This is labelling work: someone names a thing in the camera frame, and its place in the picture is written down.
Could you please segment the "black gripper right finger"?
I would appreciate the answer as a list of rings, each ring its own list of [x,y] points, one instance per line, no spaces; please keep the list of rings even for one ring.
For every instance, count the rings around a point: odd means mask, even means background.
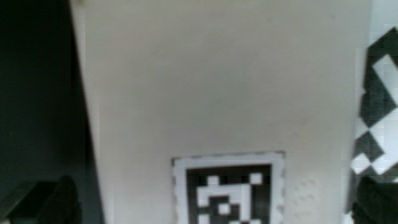
[[[398,183],[365,177],[352,206],[354,224],[398,224]]]

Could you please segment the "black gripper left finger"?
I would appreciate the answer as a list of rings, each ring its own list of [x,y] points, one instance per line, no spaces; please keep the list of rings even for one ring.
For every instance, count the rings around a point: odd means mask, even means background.
[[[0,224],[82,224],[75,180],[22,182],[0,200]]]

